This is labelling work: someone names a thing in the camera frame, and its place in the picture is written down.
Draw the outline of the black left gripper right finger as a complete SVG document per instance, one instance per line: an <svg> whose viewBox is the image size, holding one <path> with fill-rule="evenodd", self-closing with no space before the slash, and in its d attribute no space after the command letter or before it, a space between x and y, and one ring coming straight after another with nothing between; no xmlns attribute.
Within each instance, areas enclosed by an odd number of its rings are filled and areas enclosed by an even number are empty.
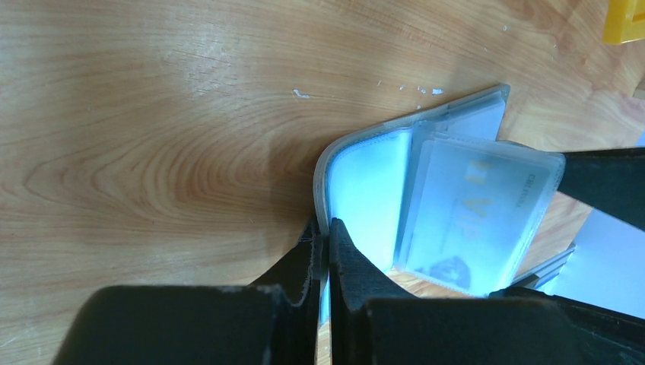
<svg viewBox="0 0 645 365"><path fill-rule="evenodd" d="M644 321L509 287L484 299L422 299L329 229L335 364L642 364Z"/></svg>

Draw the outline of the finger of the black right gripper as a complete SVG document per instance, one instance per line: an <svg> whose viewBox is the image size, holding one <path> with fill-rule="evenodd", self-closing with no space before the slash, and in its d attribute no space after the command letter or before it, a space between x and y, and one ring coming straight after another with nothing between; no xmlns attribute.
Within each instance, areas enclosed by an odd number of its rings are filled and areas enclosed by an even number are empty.
<svg viewBox="0 0 645 365"><path fill-rule="evenodd" d="M644 148L566 152L558 191L644 229Z"/></svg>

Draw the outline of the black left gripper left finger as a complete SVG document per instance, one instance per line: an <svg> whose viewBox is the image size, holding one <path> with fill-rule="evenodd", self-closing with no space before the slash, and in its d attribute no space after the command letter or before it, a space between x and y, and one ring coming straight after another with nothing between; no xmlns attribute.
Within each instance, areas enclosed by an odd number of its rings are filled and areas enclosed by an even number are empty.
<svg viewBox="0 0 645 365"><path fill-rule="evenodd" d="M57 364L313 364L323 287L315 218L248 285L120 285L81 307Z"/></svg>

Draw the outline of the white VIP card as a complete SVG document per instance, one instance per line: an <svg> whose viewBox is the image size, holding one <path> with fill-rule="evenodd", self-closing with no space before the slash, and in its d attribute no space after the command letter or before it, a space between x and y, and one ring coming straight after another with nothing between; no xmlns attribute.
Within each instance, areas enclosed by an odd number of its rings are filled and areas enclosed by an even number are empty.
<svg viewBox="0 0 645 365"><path fill-rule="evenodd" d="M421 146L400 268L464 294L510 284L561 181L562 154L439 137Z"/></svg>

